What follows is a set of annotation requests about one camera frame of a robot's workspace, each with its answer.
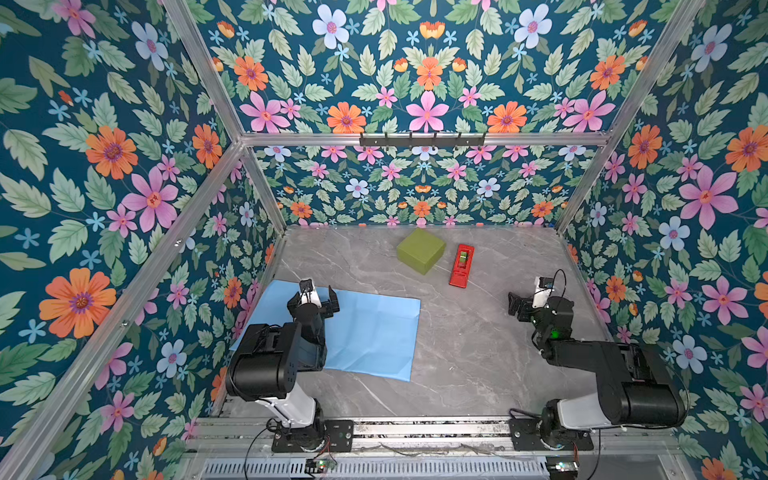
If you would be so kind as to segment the green gift box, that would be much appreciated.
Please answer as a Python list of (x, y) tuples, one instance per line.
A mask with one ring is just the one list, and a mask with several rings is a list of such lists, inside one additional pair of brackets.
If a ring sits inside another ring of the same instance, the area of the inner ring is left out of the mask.
[(446, 243), (424, 229), (413, 230), (396, 248), (399, 261), (426, 275), (443, 256)]

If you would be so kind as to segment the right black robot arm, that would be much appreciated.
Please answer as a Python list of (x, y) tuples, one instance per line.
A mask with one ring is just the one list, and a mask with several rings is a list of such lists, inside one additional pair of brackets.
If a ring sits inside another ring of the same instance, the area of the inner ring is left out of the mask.
[(595, 376), (593, 392), (552, 399), (529, 416), (542, 446), (587, 450), (591, 431), (681, 426), (687, 408), (660, 356), (635, 344), (573, 338), (573, 307), (548, 289), (528, 298), (508, 294), (508, 314), (533, 326), (531, 342), (542, 359)]

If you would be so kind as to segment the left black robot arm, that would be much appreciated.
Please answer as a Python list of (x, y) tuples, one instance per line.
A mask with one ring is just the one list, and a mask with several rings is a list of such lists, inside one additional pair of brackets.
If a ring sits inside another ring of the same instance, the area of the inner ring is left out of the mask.
[(287, 302), (291, 320), (283, 325), (255, 324), (245, 330), (228, 367), (228, 394), (266, 407), (277, 432), (307, 448), (326, 438), (318, 401), (298, 384), (300, 372), (321, 371), (326, 362), (325, 320), (340, 311), (333, 289), (322, 300), (309, 280)]

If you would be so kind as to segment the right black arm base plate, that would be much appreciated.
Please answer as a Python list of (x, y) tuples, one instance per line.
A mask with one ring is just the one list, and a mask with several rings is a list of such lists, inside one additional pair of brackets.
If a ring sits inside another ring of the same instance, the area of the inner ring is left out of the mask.
[(513, 417), (508, 420), (510, 438), (517, 451), (593, 451), (589, 431), (569, 430), (554, 421)]

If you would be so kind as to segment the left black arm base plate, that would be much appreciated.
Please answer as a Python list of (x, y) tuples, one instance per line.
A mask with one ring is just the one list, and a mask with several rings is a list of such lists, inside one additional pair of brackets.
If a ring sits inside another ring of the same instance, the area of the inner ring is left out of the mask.
[(274, 433), (273, 453), (348, 453), (352, 450), (355, 423), (352, 420), (322, 420), (302, 427), (279, 427)]

